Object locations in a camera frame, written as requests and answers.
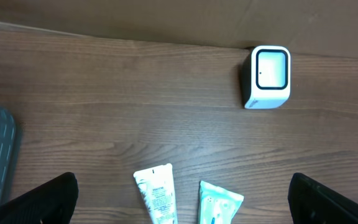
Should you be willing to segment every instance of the brown cardboard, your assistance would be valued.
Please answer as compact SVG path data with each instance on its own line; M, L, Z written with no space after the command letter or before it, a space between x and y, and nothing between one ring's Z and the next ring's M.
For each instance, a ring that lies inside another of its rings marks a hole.
M358 0L0 0L0 21L115 39L358 58Z

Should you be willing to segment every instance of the small white cube device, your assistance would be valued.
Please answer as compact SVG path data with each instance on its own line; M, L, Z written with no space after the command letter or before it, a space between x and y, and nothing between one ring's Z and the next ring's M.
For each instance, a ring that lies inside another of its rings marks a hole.
M273 109L291 92L291 55L285 47L261 45L245 60L240 77L246 109Z

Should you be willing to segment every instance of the wooden desk surface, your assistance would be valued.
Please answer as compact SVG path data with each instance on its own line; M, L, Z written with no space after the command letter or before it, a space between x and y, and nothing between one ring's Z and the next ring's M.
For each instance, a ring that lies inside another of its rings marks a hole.
M232 223L291 223L294 172L358 203L358 60L293 54L290 100L252 111L247 54L0 32L0 104L25 131L12 198L72 171L72 223L150 223L132 174L170 162L180 223L200 180L246 196Z

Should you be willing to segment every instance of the toothpaste tube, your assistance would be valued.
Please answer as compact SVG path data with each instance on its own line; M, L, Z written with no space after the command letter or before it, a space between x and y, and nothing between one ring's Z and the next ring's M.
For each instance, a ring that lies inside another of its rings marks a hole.
M244 196L207 182L200 183L199 224L230 224Z
M177 224L177 206L172 165L136 171L134 178L153 224Z

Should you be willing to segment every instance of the device screen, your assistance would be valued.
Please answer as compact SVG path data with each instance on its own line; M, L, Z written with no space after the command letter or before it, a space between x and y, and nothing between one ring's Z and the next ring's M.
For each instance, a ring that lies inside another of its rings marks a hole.
M283 52L260 52L258 84L261 87L283 87L286 79L286 56Z

